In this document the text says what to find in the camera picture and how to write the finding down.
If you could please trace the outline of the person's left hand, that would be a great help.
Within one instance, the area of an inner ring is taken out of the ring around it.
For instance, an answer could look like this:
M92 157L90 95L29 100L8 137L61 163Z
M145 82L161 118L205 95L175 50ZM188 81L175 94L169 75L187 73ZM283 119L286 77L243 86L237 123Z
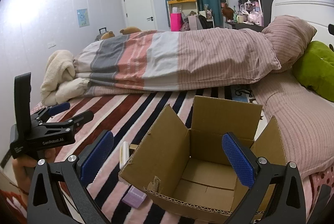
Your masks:
M17 186L21 193L28 195L31 178L27 173L28 168L35 168L37 165L37 160L30 156L23 155L12 160L13 171Z

